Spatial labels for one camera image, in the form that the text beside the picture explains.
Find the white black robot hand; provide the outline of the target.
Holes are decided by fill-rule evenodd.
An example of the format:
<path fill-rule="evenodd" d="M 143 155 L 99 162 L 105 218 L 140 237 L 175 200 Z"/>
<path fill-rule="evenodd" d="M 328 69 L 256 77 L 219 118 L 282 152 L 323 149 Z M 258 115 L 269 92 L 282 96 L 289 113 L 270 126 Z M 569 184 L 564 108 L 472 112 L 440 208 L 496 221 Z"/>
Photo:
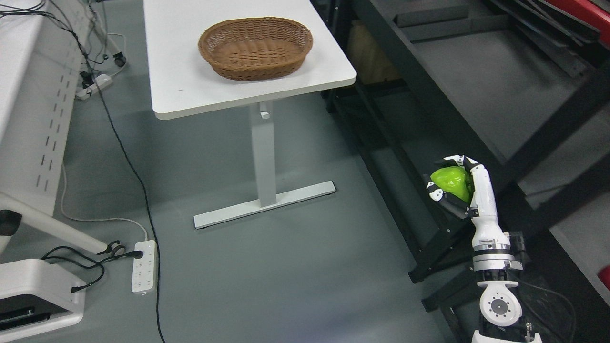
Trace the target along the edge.
<path fill-rule="evenodd" d="M 440 165 L 456 166 L 470 174 L 473 187 L 471 201 L 467 204 L 424 174 L 429 197 L 454 217 L 472 221 L 476 230 L 471 245 L 475 251 L 509 250 L 510 238 L 498 224 L 494 189 L 486 167 L 466 155 L 448 156 L 443 158 Z"/>

